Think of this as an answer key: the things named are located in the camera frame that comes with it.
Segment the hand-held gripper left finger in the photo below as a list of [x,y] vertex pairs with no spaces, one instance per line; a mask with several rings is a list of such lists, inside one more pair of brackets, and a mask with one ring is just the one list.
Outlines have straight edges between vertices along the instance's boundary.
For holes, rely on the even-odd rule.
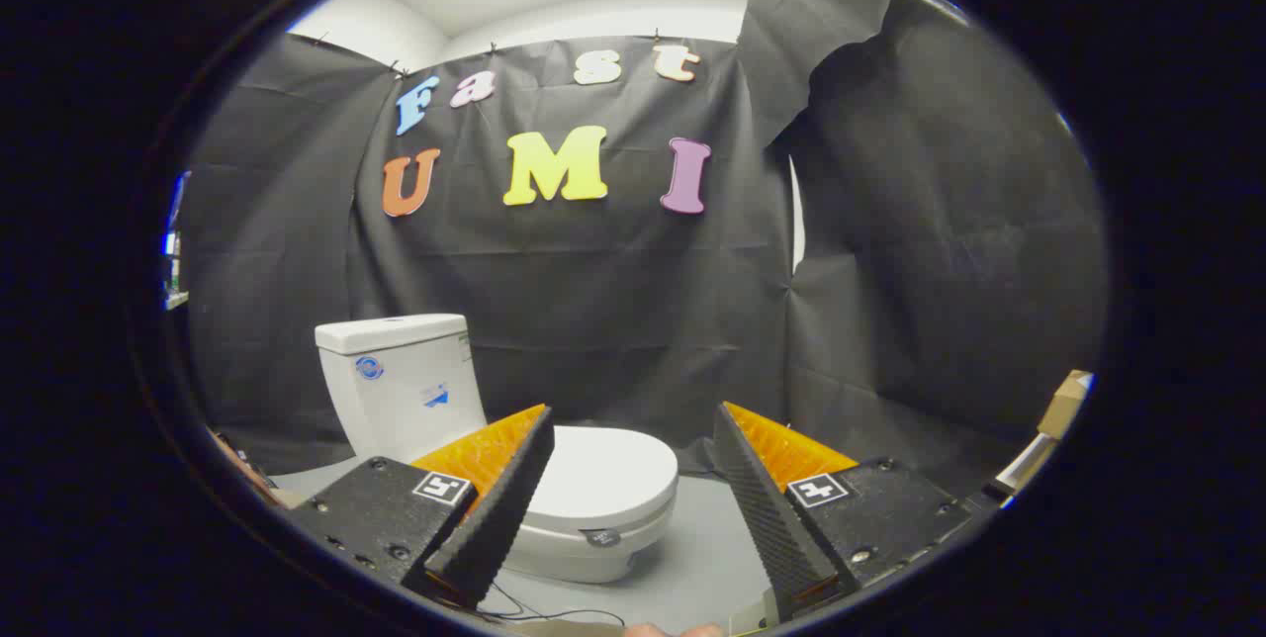
[[372,577],[472,610],[525,519],[553,424],[549,407],[530,407],[410,464],[373,456],[289,515]]

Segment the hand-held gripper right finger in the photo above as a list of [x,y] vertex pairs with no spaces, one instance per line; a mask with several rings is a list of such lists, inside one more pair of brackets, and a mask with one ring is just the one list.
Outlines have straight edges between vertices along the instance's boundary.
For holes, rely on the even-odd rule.
[[863,462],[724,401],[713,447],[787,622],[912,569],[975,520],[906,464]]

